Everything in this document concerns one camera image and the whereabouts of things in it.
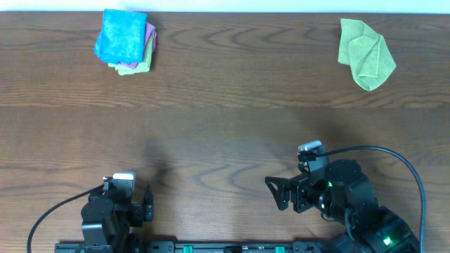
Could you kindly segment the blue microfiber cloth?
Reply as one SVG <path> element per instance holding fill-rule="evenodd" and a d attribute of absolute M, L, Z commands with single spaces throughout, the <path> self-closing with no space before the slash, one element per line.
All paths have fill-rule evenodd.
<path fill-rule="evenodd" d="M 145 13 L 105 9 L 94 53 L 105 63 L 137 63 L 143 60 Z"/>

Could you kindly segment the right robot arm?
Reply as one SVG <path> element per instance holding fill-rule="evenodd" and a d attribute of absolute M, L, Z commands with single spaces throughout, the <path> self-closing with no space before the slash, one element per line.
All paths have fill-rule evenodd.
<path fill-rule="evenodd" d="M 379 205 L 370 179 L 355 160 L 318 157 L 300 162 L 299 170 L 291 179 L 267 176 L 265 183 L 280 210 L 290 203 L 299 214 L 314 207 L 323 218 L 345 227 L 329 252 L 419 251 L 417 237 L 402 218 Z"/>

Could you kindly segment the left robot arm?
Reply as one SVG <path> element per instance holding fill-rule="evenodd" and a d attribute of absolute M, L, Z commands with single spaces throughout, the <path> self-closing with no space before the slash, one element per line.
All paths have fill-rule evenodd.
<path fill-rule="evenodd" d="M 143 200 L 133 203 L 132 183 L 104 183 L 100 190 L 89 195 L 82 208 L 83 253 L 144 253 L 141 237 L 131 233 L 132 227 L 142 227 L 154 217 L 154 197 L 146 187 Z"/>

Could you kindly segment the light green folded cloth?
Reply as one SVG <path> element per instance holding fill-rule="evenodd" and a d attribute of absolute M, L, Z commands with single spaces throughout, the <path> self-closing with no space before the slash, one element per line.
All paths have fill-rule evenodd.
<path fill-rule="evenodd" d="M 120 64 L 115 65 L 112 63 L 108 63 L 108 67 L 114 68 L 117 71 L 117 73 L 121 76 L 138 74 L 138 73 L 142 73 L 142 72 L 149 72 L 151 61 L 152 61 L 153 51 L 155 50 L 155 43 L 156 43 L 156 35 L 154 34 L 150 37 L 149 42 L 146 44 L 144 55 L 143 55 L 143 61 L 138 63 L 134 69 L 125 67 L 124 65 L 120 65 Z"/>

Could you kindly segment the olive green crumpled cloth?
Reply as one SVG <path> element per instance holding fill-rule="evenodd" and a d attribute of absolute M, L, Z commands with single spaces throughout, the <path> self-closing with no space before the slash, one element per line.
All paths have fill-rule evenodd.
<path fill-rule="evenodd" d="M 397 67 L 384 36 L 360 20 L 342 18 L 340 26 L 337 61 L 349 66 L 353 80 L 363 90 L 377 89 Z"/>

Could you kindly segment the purple folded cloth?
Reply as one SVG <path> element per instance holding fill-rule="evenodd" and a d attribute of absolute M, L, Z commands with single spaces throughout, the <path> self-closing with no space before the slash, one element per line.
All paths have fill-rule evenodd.
<path fill-rule="evenodd" d="M 119 63 L 115 67 L 119 74 L 135 74 L 140 72 L 148 72 L 150 70 L 152 54 L 155 50 L 156 36 L 157 32 L 155 31 L 155 27 L 147 22 L 144 36 L 143 60 L 141 62 L 133 62 L 130 64 Z"/>

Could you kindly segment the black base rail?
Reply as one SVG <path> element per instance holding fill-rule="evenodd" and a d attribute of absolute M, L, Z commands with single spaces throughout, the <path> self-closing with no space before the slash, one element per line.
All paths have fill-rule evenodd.
<path fill-rule="evenodd" d="M 122 249 L 110 245 L 57 243 L 54 253 L 331 253 L 322 242 L 291 243 L 202 243 L 202 242 L 126 242 Z"/>

